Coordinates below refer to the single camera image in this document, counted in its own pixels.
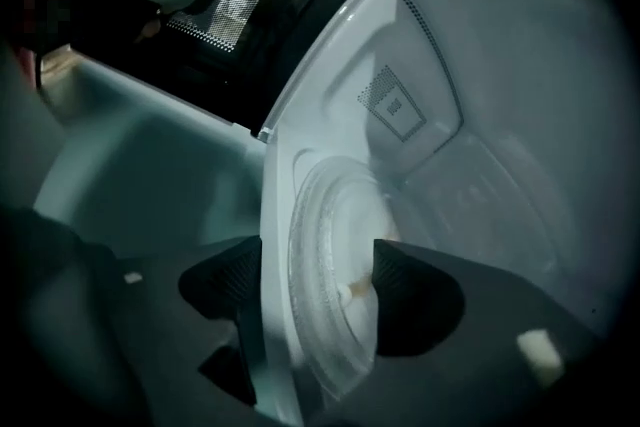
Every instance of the ventilation holes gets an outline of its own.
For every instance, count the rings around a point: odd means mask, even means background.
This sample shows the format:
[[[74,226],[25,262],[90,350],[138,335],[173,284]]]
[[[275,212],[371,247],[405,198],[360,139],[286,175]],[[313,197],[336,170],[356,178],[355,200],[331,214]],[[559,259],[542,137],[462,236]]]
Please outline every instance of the ventilation holes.
[[[402,82],[387,65],[358,95],[358,102],[403,143],[427,123]]]
[[[433,50],[435,51],[436,56],[438,57],[438,61],[440,61],[440,65],[442,66],[444,74],[447,77],[447,81],[449,82],[449,87],[451,87],[451,91],[455,96],[456,88],[453,85],[453,78],[451,76],[451,73],[449,72],[449,67],[447,66],[447,62],[444,60],[444,56],[442,55],[442,52],[438,47],[438,43],[436,42],[436,39],[434,38],[433,33],[431,32],[431,29],[429,29],[429,26],[427,25],[427,21],[424,19],[420,11],[418,11],[418,8],[416,7],[416,5],[413,3],[412,0],[403,0],[403,1],[406,4],[406,6],[409,8],[409,11],[411,11],[411,14],[414,16],[414,18],[418,22],[418,25],[420,25],[422,32],[424,32],[425,36],[427,36],[429,43],[431,43],[431,46],[433,47]]]

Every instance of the black plastic piece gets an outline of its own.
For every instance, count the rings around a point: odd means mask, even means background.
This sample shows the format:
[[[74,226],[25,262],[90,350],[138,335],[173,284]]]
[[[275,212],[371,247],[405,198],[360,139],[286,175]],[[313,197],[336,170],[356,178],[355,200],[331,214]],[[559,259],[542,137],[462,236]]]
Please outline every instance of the black plastic piece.
[[[228,319],[236,324],[235,344],[217,349],[198,370],[220,389],[250,406],[256,404],[256,394],[243,339],[252,346],[249,357],[256,354],[264,357],[263,344],[255,339],[262,336],[261,263],[262,241],[260,237],[251,237],[191,267],[180,276],[178,285],[182,297],[202,316]]]
[[[198,371],[232,397],[248,406],[256,405],[256,392],[239,347],[220,347],[200,365]]]
[[[182,297],[208,319],[238,322],[246,303],[260,291],[260,237],[251,237],[185,271]]]
[[[42,89],[42,55],[35,54],[35,80],[36,80],[36,89]]]
[[[449,274],[376,240],[371,283],[378,294],[378,355],[418,356],[458,326],[465,298]]]

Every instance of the white plastic piece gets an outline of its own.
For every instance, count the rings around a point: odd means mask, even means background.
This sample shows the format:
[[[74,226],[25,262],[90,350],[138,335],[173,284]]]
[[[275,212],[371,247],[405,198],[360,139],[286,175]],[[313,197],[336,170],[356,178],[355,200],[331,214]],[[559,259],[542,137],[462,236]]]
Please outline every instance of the white plastic piece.
[[[127,285],[133,285],[134,283],[140,283],[142,281],[142,274],[139,272],[127,272],[124,275],[124,282]]]
[[[540,386],[548,388],[564,375],[564,362],[546,329],[527,331],[516,341]]]

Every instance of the white surface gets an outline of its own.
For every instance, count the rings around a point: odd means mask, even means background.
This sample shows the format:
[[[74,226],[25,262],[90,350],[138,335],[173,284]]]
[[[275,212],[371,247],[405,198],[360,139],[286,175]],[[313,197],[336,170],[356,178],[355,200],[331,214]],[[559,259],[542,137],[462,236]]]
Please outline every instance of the white surface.
[[[248,130],[91,61],[47,90],[66,142],[41,214],[118,256],[258,233],[265,145]]]
[[[267,121],[263,321],[286,423],[302,422],[297,399],[315,393],[289,371],[308,367],[285,292],[291,214],[330,156],[366,163],[400,190],[401,204],[385,199],[401,241],[519,274],[597,333],[632,275],[638,74],[610,0],[412,1],[459,108],[403,0],[349,0]],[[427,119],[405,142],[358,102],[385,66]]]

